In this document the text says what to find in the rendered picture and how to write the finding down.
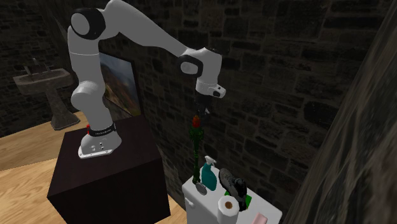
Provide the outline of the black and grey shoe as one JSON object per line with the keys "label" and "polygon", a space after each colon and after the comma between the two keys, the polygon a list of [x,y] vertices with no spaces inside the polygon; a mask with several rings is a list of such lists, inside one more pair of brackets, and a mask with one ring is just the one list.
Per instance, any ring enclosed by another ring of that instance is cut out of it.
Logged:
{"label": "black and grey shoe", "polygon": [[221,186],[234,197],[239,203],[239,211],[247,209],[246,197],[247,186],[246,182],[241,178],[236,178],[228,169],[222,168],[218,173],[219,182]]}

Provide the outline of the stone pedestal sink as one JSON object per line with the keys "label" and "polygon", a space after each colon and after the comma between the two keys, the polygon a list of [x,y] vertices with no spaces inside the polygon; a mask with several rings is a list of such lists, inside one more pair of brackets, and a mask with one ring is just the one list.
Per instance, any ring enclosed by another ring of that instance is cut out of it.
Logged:
{"label": "stone pedestal sink", "polygon": [[51,69],[52,65],[40,64],[32,58],[33,66],[24,66],[26,74],[13,77],[17,88],[22,95],[45,93],[53,116],[51,126],[54,130],[62,130],[80,122],[80,119],[71,113],[60,98],[57,89],[71,86],[72,75],[63,68]]}

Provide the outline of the flat green object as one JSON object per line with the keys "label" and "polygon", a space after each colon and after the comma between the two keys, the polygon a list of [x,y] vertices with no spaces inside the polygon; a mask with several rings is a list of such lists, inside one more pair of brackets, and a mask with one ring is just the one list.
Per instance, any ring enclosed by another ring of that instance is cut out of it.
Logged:
{"label": "flat green object", "polygon": [[[224,195],[230,195],[228,191],[226,191],[224,193]],[[250,195],[246,195],[246,208],[249,207],[250,203],[251,203],[252,197]]]}

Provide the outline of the white toilet paper roll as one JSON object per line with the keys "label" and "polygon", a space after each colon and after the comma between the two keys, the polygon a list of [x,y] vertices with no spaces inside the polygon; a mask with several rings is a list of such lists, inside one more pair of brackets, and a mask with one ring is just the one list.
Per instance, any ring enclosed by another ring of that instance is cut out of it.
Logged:
{"label": "white toilet paper roll", "polygon": [[217,221],[219,224],[236,224],[239,215],[239,203],[230,196],[224,195],[218,201]]}

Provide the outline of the green candlestick with red top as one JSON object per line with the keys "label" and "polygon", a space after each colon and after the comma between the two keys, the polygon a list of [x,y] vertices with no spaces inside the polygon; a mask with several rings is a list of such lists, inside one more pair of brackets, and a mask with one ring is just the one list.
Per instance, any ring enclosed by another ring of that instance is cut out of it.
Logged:
{"label": "green candlestick with red top", "polygon": [[192,119],[192,126],[189,129],[189,137],[193,142],[193,184],[200,182],[200,171],[199,171],[199,144],[204,138],[204,130],[201,127],[201,119],[198,115],[195,115]]}

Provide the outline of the pink flat object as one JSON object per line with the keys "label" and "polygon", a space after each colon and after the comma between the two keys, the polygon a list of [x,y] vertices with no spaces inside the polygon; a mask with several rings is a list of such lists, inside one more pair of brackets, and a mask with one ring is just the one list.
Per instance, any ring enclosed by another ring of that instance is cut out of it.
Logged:
{"label": "pink flat object", "polygon": [[251,224],[267,224],[268,218],[261,213],[257,213]]}

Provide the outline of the dark robot stand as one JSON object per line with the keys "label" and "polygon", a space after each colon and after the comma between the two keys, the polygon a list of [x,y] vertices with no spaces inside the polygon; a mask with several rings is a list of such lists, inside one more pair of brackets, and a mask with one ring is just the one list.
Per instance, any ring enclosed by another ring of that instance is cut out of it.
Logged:
{"label": "dark robot stand", "polygon": [[143,115],[117,120],[121,145],[81,159],[85,129],[66,132],[47,199],[67,224],[154,224],[170,216],[162,157]]}

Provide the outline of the teal spray bottle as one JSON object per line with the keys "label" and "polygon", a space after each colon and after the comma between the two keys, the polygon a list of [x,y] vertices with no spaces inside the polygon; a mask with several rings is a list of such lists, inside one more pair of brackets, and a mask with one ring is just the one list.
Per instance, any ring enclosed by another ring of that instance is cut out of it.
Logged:
{"label": "teal spray bottle", "polygon": [[205,164],[203,165],[201,172],[202,184],[210,191],[215,191],[218,180],[216,175],[212,172],[211,167],[215,165],[216,161],[209,155],[206,155],[204,158]]}

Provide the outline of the framed landscape wall picture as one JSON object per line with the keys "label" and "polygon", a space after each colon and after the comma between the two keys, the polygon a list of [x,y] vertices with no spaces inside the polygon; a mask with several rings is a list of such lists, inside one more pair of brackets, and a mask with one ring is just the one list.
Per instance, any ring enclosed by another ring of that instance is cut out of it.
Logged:
{"label": "framed landscape wall picture", "polygon": [[120,109],[120,114],[142,114],[132,63],[106,53],[100,53],[101,71],[106,84],[105,98]]}

